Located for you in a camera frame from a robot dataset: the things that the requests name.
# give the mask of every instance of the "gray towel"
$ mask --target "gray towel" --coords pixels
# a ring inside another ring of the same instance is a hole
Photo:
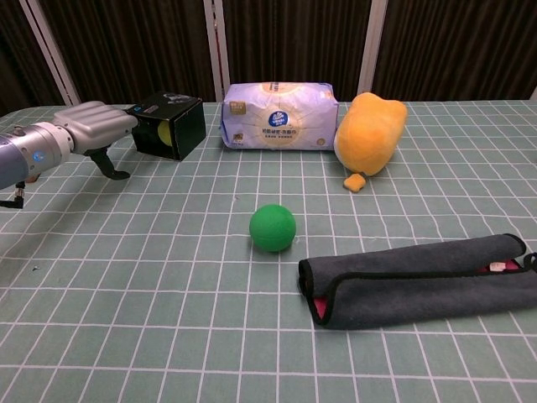
[[[515,260],[525,252],[499,234],[314,257],[299,262],[299,285],[314,322],[331,329],[483,315],[537,306],[537,254]]]

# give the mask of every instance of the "stuffed toy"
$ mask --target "stuffed toy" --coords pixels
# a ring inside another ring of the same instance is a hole
[[[336,131],[334,151],[352,172],[343,185],[358,192],[366,184],[360,174],[377,174],[392,158],[406,124],[407,108],[395,100],[364,92],[354,98]]]

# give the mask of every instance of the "logo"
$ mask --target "logo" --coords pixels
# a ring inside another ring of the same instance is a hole
[[[35,162],[41,162],[44,160],[44,152],[43,151],[36,151],[34,152],[34,155],[32,155],[32,158]]]
[[[273,128],[283,126],[287,124],[288,121],[289,117],[287,116],[287,113],[282,111],[276,111],[268,117],[268,124],[271,125]]]

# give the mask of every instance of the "table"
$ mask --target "table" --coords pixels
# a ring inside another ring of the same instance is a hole
[[[537,310],[312,325],[299,259],[505,232],[537,250],[537,102],[408,106],[392,161],[356,195],[333,153],[223,148],[215,103],[180,164],[129,137],[109,150],[127,181],[73,156],[28,185],[22,211],[0,211],[1,401],[534,402]],[[282,254],[248,237],[270,202],[297,220]]]

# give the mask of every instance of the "brown curtain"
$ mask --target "brown curtain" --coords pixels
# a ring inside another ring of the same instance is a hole
[[[403,101],[528,99],[535,0],[390,0],[373,92]]]
[[[0,88],[0,116],[64,104],[18,0],[0,1]]]
[[[41,0],[82,101],[166,90],[214,101],[201,0]]]
[[[356,96],[371,0],[226,0],[231,83],[329,82]]]

